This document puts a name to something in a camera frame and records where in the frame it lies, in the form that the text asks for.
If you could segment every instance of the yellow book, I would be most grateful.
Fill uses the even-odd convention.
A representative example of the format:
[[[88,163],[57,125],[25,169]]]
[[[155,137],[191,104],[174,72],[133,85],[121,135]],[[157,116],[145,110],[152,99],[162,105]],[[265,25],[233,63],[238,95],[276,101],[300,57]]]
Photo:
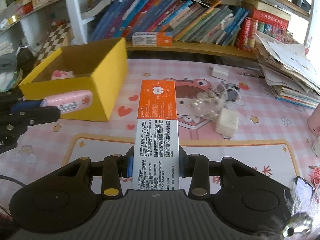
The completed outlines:
[[[198,22],[200,22],[203,18],[205,18],[210,12],[212,12],[221,1],[214,1],[211,5],[211,7],[206,10],[202,15],[200,15],[197,19],[195,19],[192,23],[190,23],[182,32],[180,32],[175,38],[174,41],[178,41],[185,35],[189,30],[191,30]]]

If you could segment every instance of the checkered board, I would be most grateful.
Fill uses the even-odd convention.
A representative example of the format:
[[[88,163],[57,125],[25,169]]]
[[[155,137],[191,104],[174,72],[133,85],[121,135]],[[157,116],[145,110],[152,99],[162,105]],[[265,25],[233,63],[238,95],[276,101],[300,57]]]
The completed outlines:
[[[43,44],[39,52],[38,60],[35,66],[38,66],[45,58],[47,58],[52,52],[61,47],[64,38],[70,29],[70,23],[60,25],[52,30]]]

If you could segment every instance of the barcode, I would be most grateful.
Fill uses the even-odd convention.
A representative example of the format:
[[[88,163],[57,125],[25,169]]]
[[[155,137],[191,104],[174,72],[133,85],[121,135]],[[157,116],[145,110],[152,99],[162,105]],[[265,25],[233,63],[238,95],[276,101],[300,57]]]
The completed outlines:
[[[78,107],[79,107],[78,101],[58,106],[61,113],[77,109]]]
[[[156,45],[157,39],[154,37],[146,37],[146,45]]]

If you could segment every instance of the gold star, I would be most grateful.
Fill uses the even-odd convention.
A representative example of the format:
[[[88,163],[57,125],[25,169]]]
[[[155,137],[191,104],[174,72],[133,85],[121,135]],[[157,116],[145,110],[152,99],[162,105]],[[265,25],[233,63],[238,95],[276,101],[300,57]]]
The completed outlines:
[[[253,123],[259,123],[259,118],[258,117],[255,117],[255,116],[251,116],[250,120],[253,122]]]
[[[80,148],[82,148],[83,146],[85,146],[84,141],[82,141],[81,143],[79,143]]]
[[[57,124],[56,126],[52,127],[52,132],[59,132],[61,127],[61,125]]]

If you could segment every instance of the cartoon eye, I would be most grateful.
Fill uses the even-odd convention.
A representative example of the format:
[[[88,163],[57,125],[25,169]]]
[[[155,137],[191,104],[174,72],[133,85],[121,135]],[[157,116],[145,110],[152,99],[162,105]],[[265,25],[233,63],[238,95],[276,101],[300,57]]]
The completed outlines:
[[[197,84],[200,85],[200,86],[207,86],[208,85],[207,81],[204,80],[204,79],[198,80]]]

